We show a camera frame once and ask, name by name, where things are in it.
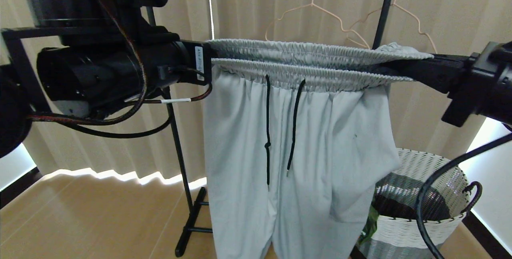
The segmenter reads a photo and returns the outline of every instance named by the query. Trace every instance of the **floor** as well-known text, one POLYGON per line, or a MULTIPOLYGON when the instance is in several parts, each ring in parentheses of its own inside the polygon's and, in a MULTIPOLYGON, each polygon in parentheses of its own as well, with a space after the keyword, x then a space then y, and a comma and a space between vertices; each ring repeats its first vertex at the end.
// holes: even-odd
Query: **floor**
MULTIPOLYGON (((0 258, 175 258, 187 216, 181 182, 47 175, 0 210, 0 258)), ((196 225, 211 226, 207 207, 196 225)), ((490 259, 463 225, 442 251, 446 259, 490 259)), ((182 258, 215 257, 212 235, 193 233, 182 258)), ((266 259, 274 258, 270 251, 266 259)))

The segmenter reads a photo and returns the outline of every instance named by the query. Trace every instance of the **black metal rack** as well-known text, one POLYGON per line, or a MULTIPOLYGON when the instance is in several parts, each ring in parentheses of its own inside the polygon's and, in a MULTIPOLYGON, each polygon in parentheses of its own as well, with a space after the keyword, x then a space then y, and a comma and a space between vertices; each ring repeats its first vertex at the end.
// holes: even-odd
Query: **black metal rack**
MULTIPOLYGON (((384 0, 382 2, 382 11, 380 13, 377 31, 375 33, 375 39, 373 41, 373 49, 376 49, 381 41, 382 35, 384 34, 384 28, 386 27, 386 20, 388 18, 389 9, 391 7, 391 0, 384 0)), ((154 13, 151 8, 148 8, 148 17, 151 25, 155 25, 154 13)), ((27 53, 24 50, 21 39, 23 38, 38 38, 46 36, 61 36, 61 35, 85 35, 85 34, 97 34, 101 33, 103 29, 96 27, 60 27, 60 28, 18 28, 18 29, 2 29, 2 37, 4 38, 7 51, 11 55, 11 66, 14 66, 13 70, 15 76, 23 86, 30 86, 26 88, 29 99, 31 100, 34 108, 38 111, 50 111, 50 107, 44 93, 37 81, 35 73, 31 67, 27 53)), ((188 179, 186 175, 185 163, 183 159, 183 151, 181 149, 181 142, 174 117, 174 109, 172 104, 168 104, 168 113, 171 117, 171 128, 172 135, 174 138, 174 144, 177 151, 178 162, 180 166, 181 176, 183 178, 183 186, 185 188, 185 195, 189 208, 189 217, 183 228, 183 232, 178 241, 175 249, 177 257, 181 257, 188 244, 192 232, 203 232, 212 233, 211 228, 200 228, 196 227, 196 220, 199 215, 202 206, 208 206, 208 202, 204 201, 206 196, 206 188, 202 187, 199 194, 194 202, 192 202, 192 195, 190 194, 190 188, 188 186, 188 179)))

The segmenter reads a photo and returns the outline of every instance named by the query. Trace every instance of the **clothes hanger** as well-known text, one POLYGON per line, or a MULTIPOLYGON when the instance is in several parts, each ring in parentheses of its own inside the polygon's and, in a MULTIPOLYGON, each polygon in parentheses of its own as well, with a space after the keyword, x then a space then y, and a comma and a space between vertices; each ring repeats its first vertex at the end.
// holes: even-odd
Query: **clothes hanger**
POLYGON ((338 21, 340 22, 340 29, 342 30, 342 32, 344 32, 344 33, 351 32, 351 33, 356 34, 356 36, 358 36, 358 37, 359 37, 359 39, 361 39, 361 41, 362 41, 364 44, 361 44, 361 43, 359 43, 359 42, 355 42, 355 41, 354 41, 354 40, 352 40, 352 39, 349 39, 349 40, 351 40, 352 42, 354 42, 355 44, 358 44, 359 46, 361 46, 361 47, 363 47, 363 48, 371 49, 371 48, 370 48, 370 45, 366 42, 366 40, 364 40, 364 38, 363 38, 361 35, 359 35, 359 33, 358 33, 357 31, 354 31, 352 28, 350 28, 349 30, 345 30, 345 29, 343 28, 343 21, 342 21, 342 19, 341 19, 339 16, 335 15, 334 13, 332 13, 332 12, 330 12, 330 11, 327 11, 326 9, 324 9, 324 8, 320 7, 319 5, 315 4, 315 0, 311 0, 311 3, 309 3, 309 4, 307 4, 307 5, 303 5, 303 6, 295 7, 295 8, 293 8, 293 9, 289 9, 288 11, 285 11, 285 12, 281 15, 281 17, 280 17, 280 18, 276 18, 276 19, 274 19, 272 22, 270 22, 270 24, 267 26, 267 29, 265 30, 265 40, 269 41, 269 39, 267 38, 268 29, 269 29, 272 25, 274 25, 277 21, 283 20, 284 16, 285 16, 287 13, 289 13, 289 12, 291 12, 291 11, 296 11, 296 10, 304 9, 304 8, 307 8, 307 7, 314 7, 314 8, 316 8, 316 9, 319 9, 320 11, 323 11, 323 12, 325 12, 325 13, 327 13, 327 14, 329 14, 329 15, 333 16, 334 18, 338 19, 338 21))
MULTIPOLYGON (((420 21, 420 19, 419 19, 415 14, 413 14, 411 11, 409 11, 409 10, 405 9, 404 7, 402 7, 402 6, 398 5, 398 4, 396 3, 396 0, 393 0, 393 3, 392 3, 391 5, 392 5, 392 6, 397 7, 397 8, 398 8, 399 10, 401 10, 401 11, 404 11, 406 14, 410 15, 412 18, 414 18, 414 19, 417 21, 417 23, 418 23, 418 33, 419 33, 420 35, 424 35, 424 36, 426 36, 426 37, 428 38, 428 41, 430 42, 430 45, 432 46, 432 49, 434 49, 434 53, 436 53, 436 54, 437 54, 437 48, 436 48, 436 44, 434 43, 434 40, 432 40, 432 38, 430 37, 430 35, 429 35, 427 32, 422 32, 422 31, 421 31, 421 21, 420 21)), ((364 22, 366 22, 366 20, 368 19, 368 17, 369 17, 371 14, 373 14, 373 13, 375 13, 375 12, 377 12, 377 11, 381 10, 381 9, 382 9, 382 7, 381 7, 381 8, 378 8, 378 9, 375 9, 375 10, 371 11, 370 13, 366 14, 366 16, 364 17, 364 19, 362 19, 362 20, 361 20, 361 19, 359 19, 359 20, 357 20, 355 23, 353 23, 353 24, 350 26, 349 30, 351 30, 351 29, 352 29, 352 28, 353 28, 353 27, 354 27, 358 22, 360 22, 360 23, 364 23, 364 22)), ((347 35, 347 39, 348 39, 348 40, 350 40, 351 42, 354 42, 355 44, 357 44, 357 42, 355 42, 353 39, 349 38, 349 37, 348 37, 348 35, 347 35)))

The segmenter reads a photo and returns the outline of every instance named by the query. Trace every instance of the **curtain fold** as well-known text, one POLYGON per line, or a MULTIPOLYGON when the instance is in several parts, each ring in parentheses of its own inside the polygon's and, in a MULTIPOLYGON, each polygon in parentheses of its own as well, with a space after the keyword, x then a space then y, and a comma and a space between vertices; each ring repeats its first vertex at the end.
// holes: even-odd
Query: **curtain fold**
MULTIPOLYGON (((155 9, 158 25, 178 33, 185 40, 210 38, 208 0, 169 0, 155 9)), ((1 0, 2 28, 33 26, 26 0, 1 0)), ((62 47, 57 37, 23 40, 35 68, 37 53, 43 47, 62 47)), ((8 61, 2 48, 2 64, 8 61)), ((172 97, 190 97, 203 92, 191 84, 171 86, 172 97)), ((190 181, 204 177, 202 108, 200 102, 174 104, 185 164, 190 181)), ((132 118, 114 126, 94 129, 114 133, 135 133, 159 126, 167 120, 164 105, 143 106, 132 118)), ((114 169, 120 174, 136 171, 138 177, 160 171, 164 178, 180 173, 170 127, 150 137, 106 139, 79 133, 59 124, 36 122, 24 141, 31 157, 44 174, 58 170, 92 168, 96 172, 114 169)))
MULTIPOLYGON (((421 20, 439 53, 469 55, 489 41, 508 42, 512 34, 511 0, 397 0, 421 20)), ((212 0, 216 38, 265 40, 265 30, 282 14, 311 0, 212 0)), ((338 15, 344 29, 382 6, 382 0, 315 0, 315 4, 338 15)), ((371 46, 380 11, 354 29, 371 46)), ((414 18, 391 7, 382 44, 398 42, 423 52, 434 50, 418 34, 414 18)), ((353 34, 350 38, 360 42, 353 34)), ((358 47, 347 40, 338 20, 308 7, 287 13, 268 31, 269 40, 318 42, 358 47)), ((390 112, 397 147, 436 153, 448 158, 466 152, 484 117, 471 116, 462 128, 441 121, 450 100, 419 82, 393 84, 390 112)))

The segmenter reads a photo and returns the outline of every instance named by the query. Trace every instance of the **white and gray basket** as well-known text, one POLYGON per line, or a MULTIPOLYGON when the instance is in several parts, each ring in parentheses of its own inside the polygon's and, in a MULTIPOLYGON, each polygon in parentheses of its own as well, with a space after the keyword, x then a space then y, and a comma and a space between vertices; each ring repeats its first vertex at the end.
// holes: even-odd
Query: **white and gray basket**
MULTIPOLYGON (((414 202, 425 180, 449 162, 438 155, 398 149, 400 169, 376 184, 373 205, 379 212, 377 231, 359 246, 367 259, 432 258, 426 247, 414 214, 414 202)), ((468 180, 456 167, 434 182, 426 196, 423 212, 430 238, 440 248, 481 195, 481 184, 468 180), (472 200, 470 190, 477 192, 472 200)))

